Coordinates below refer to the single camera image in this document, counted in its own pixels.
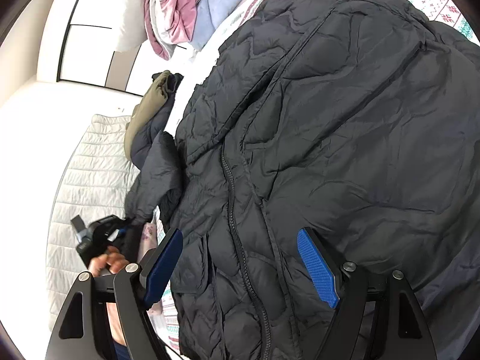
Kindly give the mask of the person's left hand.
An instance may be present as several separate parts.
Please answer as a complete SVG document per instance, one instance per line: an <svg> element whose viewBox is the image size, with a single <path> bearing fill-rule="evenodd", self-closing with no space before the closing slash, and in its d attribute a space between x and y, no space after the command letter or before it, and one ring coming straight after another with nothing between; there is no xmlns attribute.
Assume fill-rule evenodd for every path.
<svg viewBox="0 0 480 360"><path fill-rule="evenodd" d="M116 274L127 265L128 261L125 256L116 247L109 246L105 253L90 260L88 271L93 277L99 277L104 270Z"/></svg>

